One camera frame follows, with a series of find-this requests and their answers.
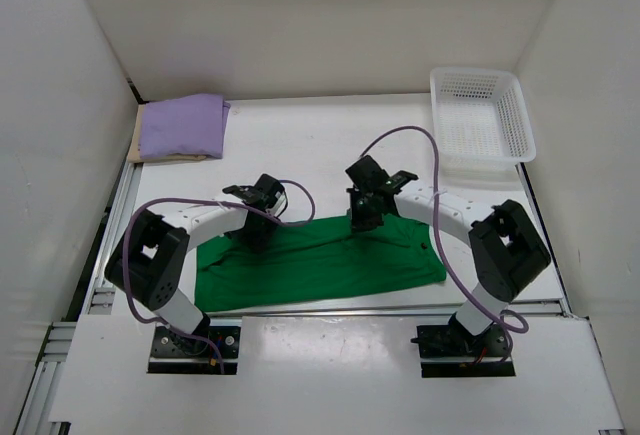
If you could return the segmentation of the green t shirt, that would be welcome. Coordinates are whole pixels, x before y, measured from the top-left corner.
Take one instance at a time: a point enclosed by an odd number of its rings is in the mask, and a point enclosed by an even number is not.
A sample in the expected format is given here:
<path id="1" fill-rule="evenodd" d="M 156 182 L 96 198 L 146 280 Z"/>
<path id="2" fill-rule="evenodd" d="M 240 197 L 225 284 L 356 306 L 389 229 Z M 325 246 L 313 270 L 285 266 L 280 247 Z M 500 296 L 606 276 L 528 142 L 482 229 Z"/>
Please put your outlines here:
<path id="1" fill-rule="evenodd" d="M 195 304 L 205 312 L 352 298 L 441 283 L 428 225 L 393 215 L 354 232 L 346 216 L 279 227 L 262 252 L 215 238 L 196 251 Z"/>

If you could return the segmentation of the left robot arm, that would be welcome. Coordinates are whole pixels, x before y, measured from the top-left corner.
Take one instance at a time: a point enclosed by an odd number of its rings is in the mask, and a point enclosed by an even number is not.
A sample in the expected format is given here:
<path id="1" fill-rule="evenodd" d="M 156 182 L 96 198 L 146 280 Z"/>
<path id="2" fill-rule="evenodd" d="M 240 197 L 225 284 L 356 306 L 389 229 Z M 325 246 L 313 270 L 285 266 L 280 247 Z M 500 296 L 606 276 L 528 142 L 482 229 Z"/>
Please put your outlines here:
<path id="1" fill-rule="evenodd" d="M 210 341 L 210 317 L 179 288 L 186 256 L 206 241 L 251 228 L 272 232 L 281 222 L 275 212 L 284 192 L 274 197 L 202 200 L 160 198 L 134 212 L 104 269 L 106 280 L 126 297 L 134 318 L 159 323 L 188 355 Z"/>

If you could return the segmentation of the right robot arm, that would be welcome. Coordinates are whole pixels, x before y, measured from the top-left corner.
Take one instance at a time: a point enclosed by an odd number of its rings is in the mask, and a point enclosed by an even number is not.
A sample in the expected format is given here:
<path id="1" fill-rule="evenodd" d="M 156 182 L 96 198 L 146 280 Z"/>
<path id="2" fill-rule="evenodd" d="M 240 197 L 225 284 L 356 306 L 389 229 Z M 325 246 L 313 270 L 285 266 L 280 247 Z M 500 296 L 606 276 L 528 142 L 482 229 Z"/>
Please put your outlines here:
<path id="1" fill-rule="evenodd" d="M 352 228 L 370 231 L 386 215 L 425 223 L 432 228 L 435 250 L 449 278 L 466 298 L 451 316 L 449 342 L 470 355 L 493 325 L 524 334 L 529 324 L 509 306 L 550 264 L 550 253 L 524 207 L 508 199 L 500 205 L 472 202 L 419 181 L 400 189 L 347 190 Z M 469 289 L 444 250 L 446 234 L 471 251 L 477 283 Z"/>

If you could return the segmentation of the beige t shirt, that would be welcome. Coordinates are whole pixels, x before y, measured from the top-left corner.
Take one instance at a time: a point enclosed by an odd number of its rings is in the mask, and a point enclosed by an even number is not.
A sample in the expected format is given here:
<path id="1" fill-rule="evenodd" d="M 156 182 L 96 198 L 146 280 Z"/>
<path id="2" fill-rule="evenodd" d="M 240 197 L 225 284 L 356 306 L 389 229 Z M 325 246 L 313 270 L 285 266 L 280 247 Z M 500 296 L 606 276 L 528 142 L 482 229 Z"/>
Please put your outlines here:
<path id="1" fill-rule="evenodd" d="M 199 162 L 206 159 L 204 155 L 185 155 L 185 154 L 172 154 L 161 157 L 144 158 L 140 155 L 140 136 L 142 126 L 142 115 L 144 113 L 144 105 L 139 105 L 134 131 L 132 134 L 131 143 L 127 153 L 127 161 L 130 163 L 164 163 L 164 162 Z"/>

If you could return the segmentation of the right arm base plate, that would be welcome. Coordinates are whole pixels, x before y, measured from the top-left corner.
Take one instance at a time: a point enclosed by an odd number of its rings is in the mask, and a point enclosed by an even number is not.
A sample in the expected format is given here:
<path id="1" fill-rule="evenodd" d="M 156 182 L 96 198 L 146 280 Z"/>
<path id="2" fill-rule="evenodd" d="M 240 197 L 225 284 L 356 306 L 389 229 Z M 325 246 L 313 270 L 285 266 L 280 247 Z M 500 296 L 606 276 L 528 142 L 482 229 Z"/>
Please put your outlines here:
<path id="1" fill-rule="evenodd" d="M 476 341 L 464 341 L 448 325 L 420 325 L 411 342 L 418 347 L 424 379 L 504 378 L 516 375 L 512 339 L 492 325 Z"/>

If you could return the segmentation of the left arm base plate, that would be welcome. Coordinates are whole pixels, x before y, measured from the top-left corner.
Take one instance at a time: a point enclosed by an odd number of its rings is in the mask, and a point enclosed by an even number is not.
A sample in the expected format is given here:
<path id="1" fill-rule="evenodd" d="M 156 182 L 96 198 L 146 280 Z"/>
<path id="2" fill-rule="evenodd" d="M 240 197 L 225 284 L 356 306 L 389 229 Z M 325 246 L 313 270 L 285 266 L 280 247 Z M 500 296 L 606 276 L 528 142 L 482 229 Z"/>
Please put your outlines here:
<path id="1" fill-rule="evenodd" d="M 222 356 L 224 371 L 213 348 L 201 341 L 183 339 L 163 326 L 156 326 L 147 372 L 174 375 L 236 375 L 240 349 L 240 326 L 210 326 L 208 338 Z"/>

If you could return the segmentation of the purple t shirt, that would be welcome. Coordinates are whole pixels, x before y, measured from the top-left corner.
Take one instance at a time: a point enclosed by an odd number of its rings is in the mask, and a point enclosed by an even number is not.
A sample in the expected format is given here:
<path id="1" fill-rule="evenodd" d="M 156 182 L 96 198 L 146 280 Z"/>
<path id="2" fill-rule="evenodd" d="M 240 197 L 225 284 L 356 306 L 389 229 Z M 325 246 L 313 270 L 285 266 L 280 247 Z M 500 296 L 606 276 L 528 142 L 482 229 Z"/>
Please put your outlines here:
<path id="1" fill-rule="evenodd" d="M 142 160 L 171 156 L 221 159 L 231 105 L 217 94 L 195 94 L 142 106 L 138 153 Z"/>

